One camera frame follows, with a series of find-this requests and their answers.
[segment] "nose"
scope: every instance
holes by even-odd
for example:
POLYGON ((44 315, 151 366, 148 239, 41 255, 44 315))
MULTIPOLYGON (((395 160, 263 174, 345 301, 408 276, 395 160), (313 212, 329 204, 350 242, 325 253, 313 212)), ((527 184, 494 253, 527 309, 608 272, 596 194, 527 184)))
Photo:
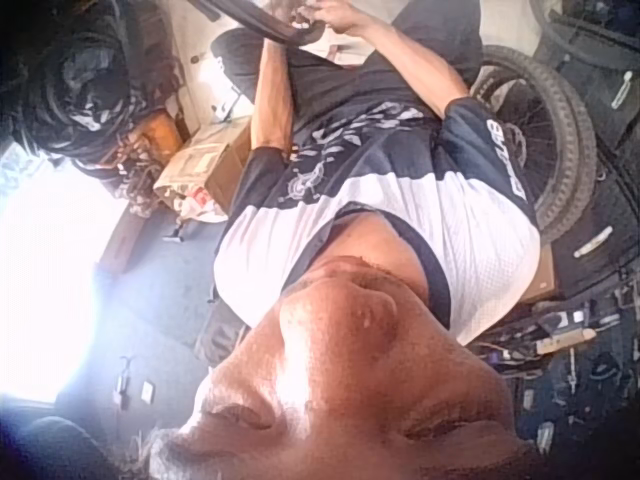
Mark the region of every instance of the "nose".
POLYGON ((327 278, 283 301, 280 328, 286 374, 306 382, 314 405, 345 407, 366 397, 368 379, 393 348, 397 309, 385 293, 327 278))

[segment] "sunlight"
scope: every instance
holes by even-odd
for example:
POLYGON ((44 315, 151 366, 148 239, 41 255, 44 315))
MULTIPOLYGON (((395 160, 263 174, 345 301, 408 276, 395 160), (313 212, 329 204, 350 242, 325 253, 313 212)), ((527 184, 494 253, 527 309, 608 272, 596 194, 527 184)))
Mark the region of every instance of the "sunlight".
POLYGON ((0 392, 53 402, 91 345, 95 263, 126 202, 71 165, 42 170, 0 217, 0 392))

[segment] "eye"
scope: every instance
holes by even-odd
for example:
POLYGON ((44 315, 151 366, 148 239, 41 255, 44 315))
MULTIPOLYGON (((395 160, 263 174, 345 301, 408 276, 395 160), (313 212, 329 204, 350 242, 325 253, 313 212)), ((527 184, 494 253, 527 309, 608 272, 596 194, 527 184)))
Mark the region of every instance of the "eye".
POLYGON ((244 405, 228 405, 217 409, 211 415, 225 422, 234 423, 255 430, 266 430, 271 427, 259 413, 244 405))
POLYGON ((451 432, 468 425, 469 422, 441 422, 433 427, 420 430, 413 430, 405 435, 407 439, 419 442, 422 440, 432 440, 434 438, 443 437, 451 432))

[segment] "cardboard box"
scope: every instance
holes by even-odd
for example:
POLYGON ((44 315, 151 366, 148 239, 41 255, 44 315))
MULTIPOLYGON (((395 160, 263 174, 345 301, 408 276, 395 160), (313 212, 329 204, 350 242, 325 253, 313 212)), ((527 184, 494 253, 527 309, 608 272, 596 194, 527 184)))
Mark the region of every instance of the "cardboard box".
POLYGON ((538 271, 520 302, 534 303, 550 298, 557 293, 557 287, 553 251, 551 250, 551 245, 547 245, 540 252, 538 271))
MULTIPOLYGON (((184 202, 189 200, 204 213, 225 216, 220 218, 224 220, 250 152, 250 117, 203 127, 174 155, 154 190, 178 213, 185 211, 184 202)), ((189 212, 183 218, 198 219, 193 208, 189 212)))

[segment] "floor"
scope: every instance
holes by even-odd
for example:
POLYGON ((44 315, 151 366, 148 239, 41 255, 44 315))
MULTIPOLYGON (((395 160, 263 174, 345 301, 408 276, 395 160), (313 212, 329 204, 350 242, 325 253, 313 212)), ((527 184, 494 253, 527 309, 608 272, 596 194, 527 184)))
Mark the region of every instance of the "floor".
MULTIPOLYGON (((189 128, 194 131, 213 118, 211 106, 218 104, 230 85, 212 70, 209 45, 217 34, 232 28, 228 19, 212 24, 187 2, 158 0, 166 9, 173 28, 176 50, 186 70, 182 90, 189 128), (200 61, 192 65, 191 57, 200 61)), ((392 19, 406 0, 358 0, 372 13, 392 19)), ((482 34, 487 43, 502 43, 531 53, 539 31, 527 0, 483 0, 482 34)), ((336 43, 325 38, 312 48, 336 43)), ((248 102, 241 112, 251 111, 248 102)), ((95 412, 108 442, 127 444, 139 431, 154 427, 180 426, 192 411, 195 391, 205 377, 207 365, 193 354, 195 340, 208 318, 214 247, 222 225, 190 225, 187 242, 165 243, 173 215, 160 211, 151 218, 138 241, 129 271, 103 282, 106 307, 102 312, 96 343, 82 381, 70 388, 81 390, 95 412), (113 401, 124 361, 132 357, 128 409, 119 412, 113 401), (140 400, 143 382, 155 386, 153 403, 140 400)))

